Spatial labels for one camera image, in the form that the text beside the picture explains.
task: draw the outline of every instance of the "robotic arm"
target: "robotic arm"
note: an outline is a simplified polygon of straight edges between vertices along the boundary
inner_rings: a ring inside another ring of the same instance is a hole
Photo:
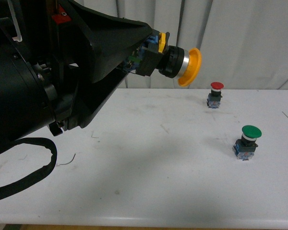
[[[86,127],[131,71],[188,86],[201,53],[168,38],[73,0],[0,0],[0,154],[44,126]]]

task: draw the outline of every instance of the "screw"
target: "screw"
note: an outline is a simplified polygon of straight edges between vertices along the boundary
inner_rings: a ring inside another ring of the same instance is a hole
[[[43,77],[43,75],[41,75],[40,73],[37,74],[37,77],[38,77],[38,79],[40,79],[41,81],[44,81],[44,80],[45,80],[44,77]]]

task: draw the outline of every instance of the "white table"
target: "white table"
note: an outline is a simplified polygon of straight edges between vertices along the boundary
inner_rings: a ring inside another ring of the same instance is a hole
[[[288,91],[118,89],[85,129],[31,137],[58,148],[53,173],[0,201],[0,223],[288,229]],[[244,125],[263,136],[250,161]],[[74,154],[74,160],[67,165]],[[43,147],[0,155],[0,186],[47,164]]]

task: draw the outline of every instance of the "white plastic piece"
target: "white plastic piece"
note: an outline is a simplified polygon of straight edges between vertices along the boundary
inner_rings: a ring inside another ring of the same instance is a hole
[[[257,140],[257,138],[250,138],[250,137],[244,135],[244,133],[242,133],[242,136],[243,136],[246,140],[249,140],[249,141],[256,141],[256,140]]]

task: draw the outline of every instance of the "white curtain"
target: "white curtain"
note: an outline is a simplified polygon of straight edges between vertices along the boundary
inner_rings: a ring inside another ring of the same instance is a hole
[[[170,32],[170,45],[198,47],[203,61],[189,88],[288,89],[288,0],[78,0],[91,9]],[[121,88],[180,88],[154,71]]]

